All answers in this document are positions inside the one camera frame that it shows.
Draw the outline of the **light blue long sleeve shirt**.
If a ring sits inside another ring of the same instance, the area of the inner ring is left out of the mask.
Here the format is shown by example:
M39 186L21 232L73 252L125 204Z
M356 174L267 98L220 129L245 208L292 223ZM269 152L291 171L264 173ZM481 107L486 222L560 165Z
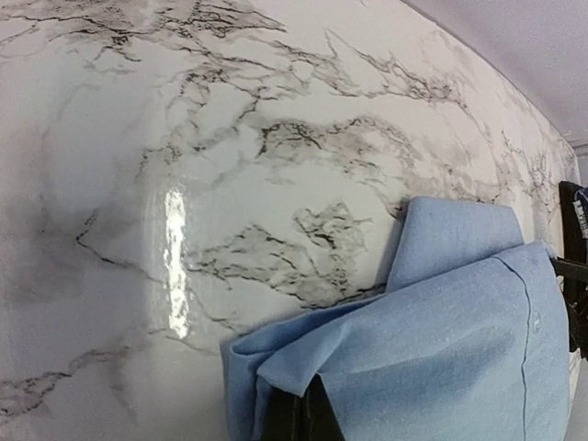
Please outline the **light blue long sleeve shirt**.
M569 321L512 209L412 199L385 292L270 323L223 354L232 440L265 440L272 389L319 375L345 440L561 440Z

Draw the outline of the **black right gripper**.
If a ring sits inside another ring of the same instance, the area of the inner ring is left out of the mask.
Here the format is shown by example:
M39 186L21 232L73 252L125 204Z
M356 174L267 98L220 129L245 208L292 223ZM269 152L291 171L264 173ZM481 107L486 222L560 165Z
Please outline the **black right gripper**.
M555 274L563 278L562 296L569 321L570 351L587 357L587 265L557 257L551 261Z

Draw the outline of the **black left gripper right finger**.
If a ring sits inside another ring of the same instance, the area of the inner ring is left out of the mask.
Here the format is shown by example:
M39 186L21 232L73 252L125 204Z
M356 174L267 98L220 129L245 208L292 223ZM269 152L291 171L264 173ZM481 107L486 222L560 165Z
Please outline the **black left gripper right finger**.
M302 439L345 441L322 379L315 375L302 398Z

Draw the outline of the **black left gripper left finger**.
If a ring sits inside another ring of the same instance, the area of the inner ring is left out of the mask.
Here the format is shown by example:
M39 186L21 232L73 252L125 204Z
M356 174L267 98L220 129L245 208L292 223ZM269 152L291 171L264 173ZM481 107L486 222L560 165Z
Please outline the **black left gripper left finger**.
M300 397L279 389L272 389L264 419L266 441L299 441L301 432Z

